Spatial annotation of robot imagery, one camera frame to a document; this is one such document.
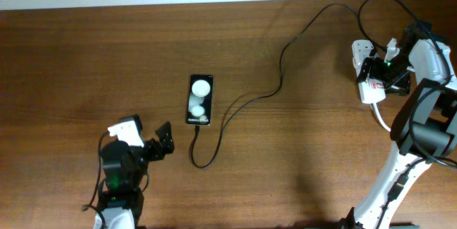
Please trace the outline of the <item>black smartphone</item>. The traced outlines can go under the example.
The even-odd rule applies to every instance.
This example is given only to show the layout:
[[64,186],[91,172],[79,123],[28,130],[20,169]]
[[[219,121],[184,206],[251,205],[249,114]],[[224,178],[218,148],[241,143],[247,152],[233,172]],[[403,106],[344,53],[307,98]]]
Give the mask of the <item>black smartphone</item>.
[[193,74],[189,81],[188,108],[186,123],[193,126],[211,124],[214,77],[212,75]]

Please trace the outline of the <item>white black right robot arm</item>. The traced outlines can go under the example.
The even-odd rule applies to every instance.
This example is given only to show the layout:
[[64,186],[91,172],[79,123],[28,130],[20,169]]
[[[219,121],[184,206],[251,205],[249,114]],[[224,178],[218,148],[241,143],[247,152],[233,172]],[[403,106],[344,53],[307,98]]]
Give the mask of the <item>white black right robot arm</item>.
[[373,42],[354,41],[356,83],[364,104],[376,110],[388,94],[408,96],[386,126],[392,141],[383,169],[368,195],[339,228],[390,228],[407,193],[432,164],[450,165],[456,148],[456,75],[447,40],[431,25],[415,22],[391,39],[380,57]]

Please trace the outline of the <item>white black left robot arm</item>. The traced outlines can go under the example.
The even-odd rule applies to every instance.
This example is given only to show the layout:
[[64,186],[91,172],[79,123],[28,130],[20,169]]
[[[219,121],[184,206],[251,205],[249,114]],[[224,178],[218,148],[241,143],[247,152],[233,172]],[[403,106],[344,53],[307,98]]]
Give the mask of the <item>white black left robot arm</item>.
[[140,228],[144,205],[141,182],[150,179],[150,162],[160,161],[174,151],[171,123],[165,122],[156,130],[158,140],[141,139],[141,122],[136,118],[107,128],[115,140],[100,150],[101,165],[105,178],[98,183],[94,229]]

